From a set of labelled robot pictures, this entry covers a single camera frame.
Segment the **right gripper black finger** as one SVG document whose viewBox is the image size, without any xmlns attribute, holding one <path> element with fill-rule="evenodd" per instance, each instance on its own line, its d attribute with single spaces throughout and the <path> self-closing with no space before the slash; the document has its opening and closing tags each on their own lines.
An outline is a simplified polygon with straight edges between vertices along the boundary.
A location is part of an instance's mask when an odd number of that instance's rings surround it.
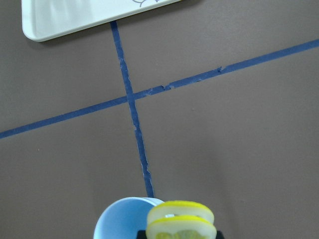
<svg viewBox="0 0 319 239">
<path fill-rule="evenodd" d="M 224 235 L 223 235 L 222 231 L 217 231 L 216 239 L 224 239 Z"/>
</svg>

